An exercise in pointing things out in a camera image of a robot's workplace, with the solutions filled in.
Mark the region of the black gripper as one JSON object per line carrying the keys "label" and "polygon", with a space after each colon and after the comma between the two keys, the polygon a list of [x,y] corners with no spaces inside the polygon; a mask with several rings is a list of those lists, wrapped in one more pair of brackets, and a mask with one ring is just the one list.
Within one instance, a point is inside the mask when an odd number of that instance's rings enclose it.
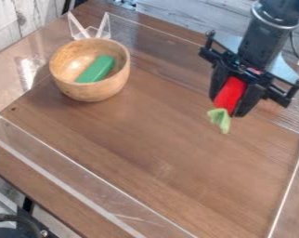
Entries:
{"label": "black gripper", "polygon": [[209,98],[216,98],[228,77],[234,76],[246,84],[233,112],[234,117],[245,116],[261,99],[270,99],[282,107],[288,107],[299,91],[299,75],[282,56],[277,55],[272,64],[265,69],[258,69],[237,55],[240,37],[216,33],[214,30],[209,31],[205,37],[200,57],[213,68]]}

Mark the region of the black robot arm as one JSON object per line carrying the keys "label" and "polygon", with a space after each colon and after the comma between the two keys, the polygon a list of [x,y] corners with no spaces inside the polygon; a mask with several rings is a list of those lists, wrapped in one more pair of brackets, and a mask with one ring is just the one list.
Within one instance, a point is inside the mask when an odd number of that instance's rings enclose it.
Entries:
{"label": "black robot arm", "polygon": [[212,116],[242,117],[262,99],[286,107],[299,91],[299,74],[281,50],[299,25],[299,0],[257,0],[240,37],[210,31],[200,57],[213,67]]}

